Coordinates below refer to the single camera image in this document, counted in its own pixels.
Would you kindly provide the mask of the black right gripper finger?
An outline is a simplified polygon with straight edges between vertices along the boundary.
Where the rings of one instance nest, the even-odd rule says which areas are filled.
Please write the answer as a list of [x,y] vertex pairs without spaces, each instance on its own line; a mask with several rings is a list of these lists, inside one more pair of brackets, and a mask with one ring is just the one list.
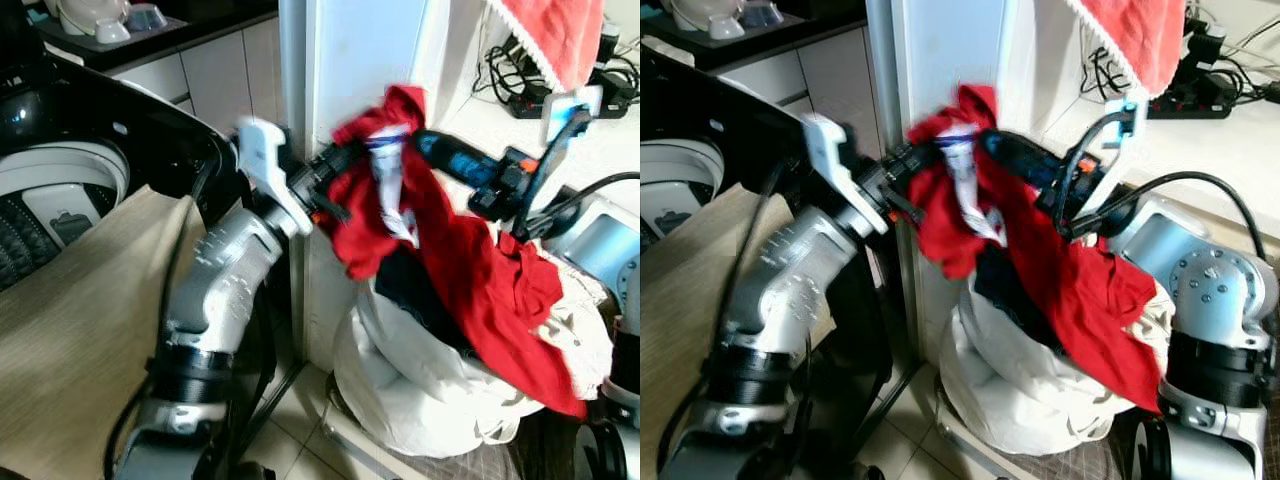
[[998,129],[979,134],[979,146],[1006,173],[1043,189],[1057,184],[1062,160],[1027,137]]
[[485,188],[499,174],[500,164],[494,157],[452,134],[416,131],[413,147],[430,168],[472,189]]

